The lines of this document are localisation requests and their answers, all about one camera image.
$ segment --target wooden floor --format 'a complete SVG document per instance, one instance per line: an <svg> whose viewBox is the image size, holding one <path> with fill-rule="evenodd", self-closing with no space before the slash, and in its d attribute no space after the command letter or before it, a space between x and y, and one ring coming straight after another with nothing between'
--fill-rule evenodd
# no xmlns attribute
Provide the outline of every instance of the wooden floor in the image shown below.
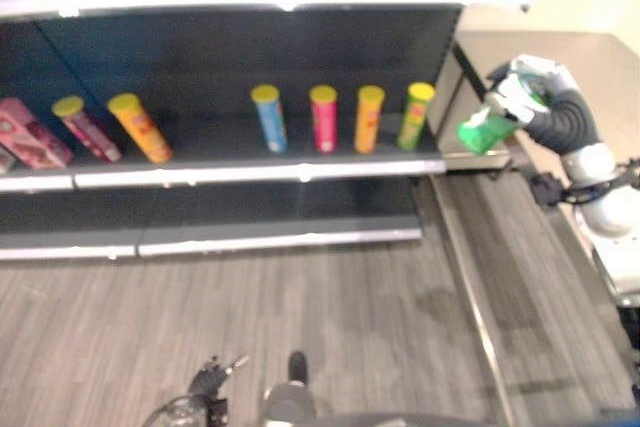
<svg viewBox="0 0 640 427"><path fill-rule="evenodd" d="M521 179L440 179L473 241L519 425L632 405L576 270ZM136 426L211 354L251 362L226 394L254 425L306 351L323 414L498 418L495 386L427 182L421 241L0 268L0 425ZM505 207L505 198L513 200Z"/></svg>

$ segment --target black shelf back panel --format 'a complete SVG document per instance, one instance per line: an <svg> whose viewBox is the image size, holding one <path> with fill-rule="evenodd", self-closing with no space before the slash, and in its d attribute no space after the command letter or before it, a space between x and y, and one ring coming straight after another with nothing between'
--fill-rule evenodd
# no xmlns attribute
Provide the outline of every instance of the black shelf back panel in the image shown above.
<svg viewBox="0 0 640 427"><path fill-rule="evenodd" d="M435 83L460 11L201 11L5 24L0 90L57 131L49 109L63 95L82 95L105 122L107 100L125 91L156 117L255 115L249 91L262 82L279 87L291 114L309 111L308 90L319 83L338 89L350 118L367 83L385 88L387 112L400 112L410 82Z"/></svg>

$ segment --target pringles can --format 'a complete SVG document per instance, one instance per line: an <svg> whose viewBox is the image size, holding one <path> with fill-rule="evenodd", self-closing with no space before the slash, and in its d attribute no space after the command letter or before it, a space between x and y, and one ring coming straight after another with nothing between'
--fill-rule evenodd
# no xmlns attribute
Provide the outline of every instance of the pringles can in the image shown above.
<svg viewBox="0 0 640 427"><path fill-rule="evenodd" d="M397 140L398 147L405 150L416 148L424 128L427 107L435 95L436 89L431 84L414 82L409 85L404 120Z"/></svg>
<svg viewBox="0 0 640 427"><path fill-rule="evenodd" d="M120 149L87 115L82 97L63 97L51 110L93 155L109 163L120 160Z"/></svg>
<svg viewBox="0 0 640 427"><path fill-rule="evenodd" d="M273 85L260 84L251 89L251 98L256 104L262 132L271 152L287 150L287 134L282 120L280 93Z"/></svg>
<svg viewBox="0 0 640 427"><path fill-rule="evenodd" d="M338 143L336 127L338 93L329 85L316 85L309 92L309 96L316 150L323 153L333 152Z"/></svg>
<svg viewBox="0 0 640 427"><path fill-rule="evenodd" d="M358 90L358 116L354 147L361 154L373 152L378 136L380 110L384 101L384 90L375 85L365 85Z"/></svg>
<svg viewBox="0 0 640 427"><path fill-rule="evenodd" d="M109 100L107 108L151 162L162 164L171 159L171 147L136 95L116 95Z"/></svg>

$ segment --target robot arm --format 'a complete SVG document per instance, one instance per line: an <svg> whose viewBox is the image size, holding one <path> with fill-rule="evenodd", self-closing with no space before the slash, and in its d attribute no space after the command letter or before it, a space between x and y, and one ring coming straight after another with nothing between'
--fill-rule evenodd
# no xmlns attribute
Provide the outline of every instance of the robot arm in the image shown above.
<svg viewBox="0 0 640 427"><path fill-rule="evenodd" d="M538 144L558 155L601 143L595 121L569 70L522 54L496 69L485 102L516 121Z"/></svg>

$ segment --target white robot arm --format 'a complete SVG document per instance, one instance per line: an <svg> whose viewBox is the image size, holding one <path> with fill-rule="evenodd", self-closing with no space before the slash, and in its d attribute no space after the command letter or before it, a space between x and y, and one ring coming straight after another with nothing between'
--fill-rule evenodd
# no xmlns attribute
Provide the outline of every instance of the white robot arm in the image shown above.
<svg viewBox="0 0 640 427"><path fill-rule="evenodd" d="M544 194L551 185L550 190L562 191L563 197L550 204L574 204L575 218L593 245L594 260L640 353L640 162L616 164L565 66L524 54L496 69L490 79L495 83L485 106L560 156L571 185L564 189L547 174L540 176L547 182L541 190Z"/></svg>

